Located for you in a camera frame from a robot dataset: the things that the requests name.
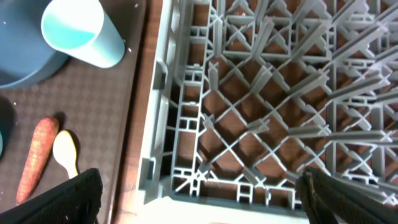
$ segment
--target brown tabletop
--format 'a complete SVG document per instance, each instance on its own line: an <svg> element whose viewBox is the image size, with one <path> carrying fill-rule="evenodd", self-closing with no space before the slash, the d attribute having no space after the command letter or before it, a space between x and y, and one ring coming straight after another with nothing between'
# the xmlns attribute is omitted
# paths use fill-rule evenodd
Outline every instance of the brown tabletop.
<svg viewBox="0 0 398 224"><path fill-rule="evenodd" d="M100 1L126 41L126 54L118 65L100 69L71 59L37 85L0 91L0 109L10 111L7 118L0 117L13 122L0 160L0 212L16 206L16 191L35 126L43 117L55 116L62 129L75 136L78 169L99 169L104 188L97 218L99 223L111 222L146 2ZM66 180L66 170L50 156L31 198Z"/></svg>
<svg viewBox="0 0 398 224"><path fill-rule="evenodd" d="M159 31L162 0L147 1L144 30L134 80L131 118L127 124L127 144L121 164L119 187L116 192L117 205L114 211L115 223L134 223L137 212L133 206L136 188L139 156L147 112L152 69L154 66L157 35Z"/></svg>

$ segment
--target cup rim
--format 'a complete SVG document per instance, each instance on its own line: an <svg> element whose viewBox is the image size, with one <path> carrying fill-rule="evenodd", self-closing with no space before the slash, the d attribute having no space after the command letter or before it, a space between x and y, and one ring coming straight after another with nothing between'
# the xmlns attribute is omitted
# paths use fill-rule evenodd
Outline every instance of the cup rim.
<svg viewBox="0 0 398 224"><path fill-rule="evenodd" d="M45 35L45 32L44 32L44 20L45 20L45 18L51 13L50 10L51 10L51 8L52 8L54 5L59 4L60 2L62 2L62 4L64 4L65 2L73 2L73 1L75 1L75 2L92 1L93 3L95 3L95 4L94 4L94 7L95 7L95 8L94 8L94 9L91 9L91 10L93 10L93 11L100 10L100 11L102 12L101 15L100 15L100 16L101 16L101 21L102 21L101 26L98 26L98 27L96 28L97 30L95 30L94 36L93 36L89 41L87 41L86 43L84 43L84 44L82 44L82 45L80 45L80 46L78 46L78 47L74 47L74 48L70 48L70 49L63 49L63 48L60 48L60 47L56 47L56 46L54 46L54 45L51 43L51 41L48 40L47 36ZM85 47L85 46L87 46L87 45L92 44L92 43L97 39L97 37L99 36L99 34L100 34L100 32L101 32L101 30L102 30L102 28L103 28L103 26L104 26L104 20L105 20L105 12L104 12L104 10L103 10L103 8L102 8L101 3L100 3L98 0L52 0L52 1L48 4L48 6L45 8L45 10L44 10L44 12L43 12L42 20L41 20L41 23L40 23L40 29L41 29L42 36L43 36L44 40L46 41L47 44L49 44L50 47L52 47L52 48L55 49L55 50L59 50L59 51L62 51L62 52L67 52L67 51L69 51L69 50L80 49L80 48L82 48L82 47Z"/></svg>

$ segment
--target orange carrot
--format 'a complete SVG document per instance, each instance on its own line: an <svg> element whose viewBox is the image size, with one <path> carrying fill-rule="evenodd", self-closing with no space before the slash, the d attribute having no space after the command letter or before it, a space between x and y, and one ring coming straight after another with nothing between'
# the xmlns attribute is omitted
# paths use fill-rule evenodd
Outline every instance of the orange carrot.
<svg viewBox="0 0 398 224"><path fill-rule="evenodd" d="M44 118L36 126L24 172L19 182L17 192L18 204L29 198L38 183L44 165L49 158L58 129L59 122L55 118Z"/></svg>

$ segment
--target dark bowl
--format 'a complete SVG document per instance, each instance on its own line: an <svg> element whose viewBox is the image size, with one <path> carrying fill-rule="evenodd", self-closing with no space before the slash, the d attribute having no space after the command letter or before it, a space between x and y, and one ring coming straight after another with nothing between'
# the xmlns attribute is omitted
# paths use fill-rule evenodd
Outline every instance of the dark bowl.
<svg viewBox="0 0 398 224"><path fill-rule="evenodd" d="M35 84L53 75L68 58L42 36L40 22L49 2L0 2L0 89Z"/></svg>

